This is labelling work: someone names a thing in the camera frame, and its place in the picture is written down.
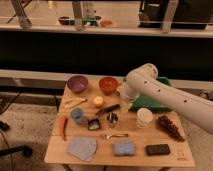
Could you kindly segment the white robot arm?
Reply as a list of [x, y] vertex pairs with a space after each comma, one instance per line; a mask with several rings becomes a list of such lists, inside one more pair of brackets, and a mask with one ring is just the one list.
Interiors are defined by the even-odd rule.
[[130, 71], [118, 88], [120, 97], [130, 102], [140, 94], [149, 96], [213, 134], [213, 102], [167, 86], [157, 81], [157, 76], [158, 69], [151, 63]]

